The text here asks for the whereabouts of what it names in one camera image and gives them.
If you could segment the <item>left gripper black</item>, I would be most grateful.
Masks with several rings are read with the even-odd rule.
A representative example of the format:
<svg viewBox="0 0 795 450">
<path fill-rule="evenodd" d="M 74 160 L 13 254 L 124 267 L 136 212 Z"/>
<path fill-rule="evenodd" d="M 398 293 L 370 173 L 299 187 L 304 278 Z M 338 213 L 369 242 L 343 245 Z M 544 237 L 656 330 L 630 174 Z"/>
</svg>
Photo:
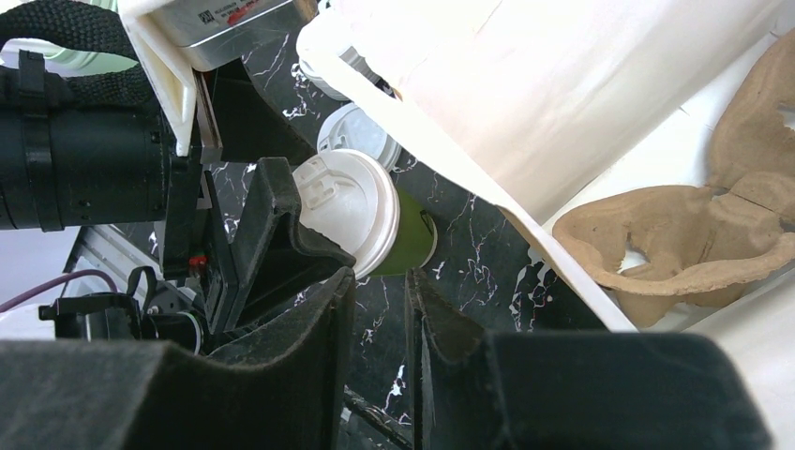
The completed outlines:
<svg viewBox="0 0 795 450">
<path fill-rule="evenodd" d="M 315 148 L 262 96 L 238 59 L 198 74 L 203 164 L 286 158 Z M 21 50 L 1 70 L 1 227 L 152 222 L 162 275 L 188 274 L 196 245 L 199 150 L 177 141 L 140 64 L 63 78 Z"/>
</svg>

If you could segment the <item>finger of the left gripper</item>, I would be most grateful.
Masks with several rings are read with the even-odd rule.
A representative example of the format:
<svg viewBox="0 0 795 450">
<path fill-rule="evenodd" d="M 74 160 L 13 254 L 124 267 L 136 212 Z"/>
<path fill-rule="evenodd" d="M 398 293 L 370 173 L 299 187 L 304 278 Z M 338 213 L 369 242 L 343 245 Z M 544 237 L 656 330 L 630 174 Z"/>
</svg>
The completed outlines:
<svg viewBox="0 0 795 450">
<path fill-rule="evenodd" d="M 234 237 L 228 237 L 215 189 L 203 230 L 204 315 L 213 335 L 258 321 L 355 258 L 300 221 L 302 201 L 288 161 L 255 164 Z"/>
</svg>

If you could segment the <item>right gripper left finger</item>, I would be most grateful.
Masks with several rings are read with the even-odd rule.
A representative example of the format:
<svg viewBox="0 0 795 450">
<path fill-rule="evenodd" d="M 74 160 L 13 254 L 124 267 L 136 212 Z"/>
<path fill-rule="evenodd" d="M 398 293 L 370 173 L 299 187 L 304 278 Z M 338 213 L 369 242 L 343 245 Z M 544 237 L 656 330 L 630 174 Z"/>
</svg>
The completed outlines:
<svg viewBox="0 0 795 450">
<path fill-rule="evenodd" d="M 355 277 L 206 356 L 168 341 L 5 340 L 5 449 L 333 449 Z"/>
</svg>

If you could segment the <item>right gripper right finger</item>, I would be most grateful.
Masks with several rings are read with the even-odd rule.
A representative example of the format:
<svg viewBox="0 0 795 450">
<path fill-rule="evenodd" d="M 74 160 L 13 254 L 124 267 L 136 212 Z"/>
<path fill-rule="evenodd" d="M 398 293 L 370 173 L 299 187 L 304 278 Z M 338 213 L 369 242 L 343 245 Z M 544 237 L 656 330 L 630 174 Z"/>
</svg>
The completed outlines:
<svg viewBox="0 0 795 450">
<path fill-rule="evenodd" d="M 734 364 L 682 333 L 488 330 L 405 277 L 418 449 L 770 449 Z"/>
</svg>

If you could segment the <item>tan paper bag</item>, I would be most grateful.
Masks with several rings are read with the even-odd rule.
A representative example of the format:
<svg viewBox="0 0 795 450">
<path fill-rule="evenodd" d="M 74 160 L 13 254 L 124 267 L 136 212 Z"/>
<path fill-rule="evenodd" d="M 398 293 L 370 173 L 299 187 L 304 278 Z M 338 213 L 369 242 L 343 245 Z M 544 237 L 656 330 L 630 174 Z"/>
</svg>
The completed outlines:
<svg viewBox="0 0 795 450">
<path fill-rule="evenodd" d="M 725 307 L 639 328 L 555 239 L 565 213 L 703 187 L 708 145 L 790 1 L 336 1 L 300 59 L 431 170 L 497 207 L 602 324 L 714 342 L 794 445 L 794 258 Z"/>
</svg>

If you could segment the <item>green paper cup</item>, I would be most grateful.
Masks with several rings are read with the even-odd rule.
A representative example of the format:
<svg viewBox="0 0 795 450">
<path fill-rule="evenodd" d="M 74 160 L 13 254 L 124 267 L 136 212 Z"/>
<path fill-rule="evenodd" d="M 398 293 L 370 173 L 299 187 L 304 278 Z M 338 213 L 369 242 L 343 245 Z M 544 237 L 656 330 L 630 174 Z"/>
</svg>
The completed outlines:
<svg viewBox="0 0 795 450">
<path fill-rule="evenodd" d="M 414 267 L 422 267 L 433 256 L 438 244 L 438 230 L 425 207 L 407 191 L 397 188 L 399 222 L 397 235 L 385 259 L 371 275 L 398 276 Z"/>
</svg>

